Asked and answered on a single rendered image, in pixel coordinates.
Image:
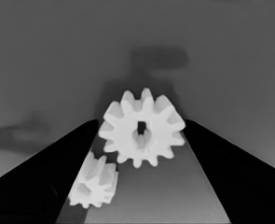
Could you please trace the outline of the small white toothed gear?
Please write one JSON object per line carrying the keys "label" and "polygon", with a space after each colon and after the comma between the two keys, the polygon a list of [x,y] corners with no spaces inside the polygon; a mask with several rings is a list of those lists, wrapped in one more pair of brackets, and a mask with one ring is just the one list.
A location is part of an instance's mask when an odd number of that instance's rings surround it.
{"label": "small white toothed gear", "polygon": [[172,147],[185,143],[181,131],[186,126],[172,102],[164,95],[154,99],[144,88],[136,100],[125,91],[121,100],[113,101],[103,114],[98,135],[106,140],[103,150],[117,152],[117,162],[132,160],[135,168],[143,161],[158,166],[158,158],[172,159]]}
{"label": "small white toothed gear", "polygon": [[107,163],[106,159],[105,155],[96,159],[92,152],[87,155],[69,193],[71,205],[100,208],[103,203],[112,202],[117,189],[118,171],[116,165]]}

